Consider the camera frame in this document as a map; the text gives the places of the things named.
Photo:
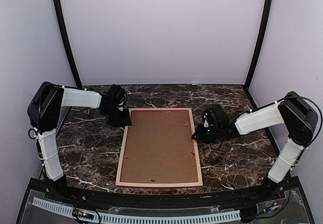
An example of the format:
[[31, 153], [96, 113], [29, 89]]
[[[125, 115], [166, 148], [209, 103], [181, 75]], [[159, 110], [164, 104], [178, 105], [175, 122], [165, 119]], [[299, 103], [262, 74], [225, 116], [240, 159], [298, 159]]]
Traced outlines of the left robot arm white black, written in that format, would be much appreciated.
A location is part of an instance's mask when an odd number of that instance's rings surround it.
[[130, 126], [130, 112], [124, 107], [126, 91], [112, 85], [108, 92], [98, 93], [64, 85], [43, 82], [27, 108], [27, 115], [40, 151], [38, 156], [44, 165], [46, 176], [52, 181], [64, 177], [56, 143], [57, 126], [63, 107], [98, 109], [112, 127]]

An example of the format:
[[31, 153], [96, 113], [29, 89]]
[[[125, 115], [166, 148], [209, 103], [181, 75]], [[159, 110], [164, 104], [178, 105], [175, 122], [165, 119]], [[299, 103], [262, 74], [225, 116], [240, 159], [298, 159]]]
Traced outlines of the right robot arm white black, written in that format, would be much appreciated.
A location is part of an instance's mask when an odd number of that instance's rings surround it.
[[265, 177], [268, 182], [258, 188], [258, 197], [268, 201], [277, 192], [276, 184], [283, 180], [305, 149], [317, 138], [322, 129], [322, 111], [312, 100], [290, 91], [284, 98], [235, 117], [215, 104], [202, 113], [202, 121], [197, 125], [192, 139], [209, 144], [271, 126], [286, 126], [287, 142]]

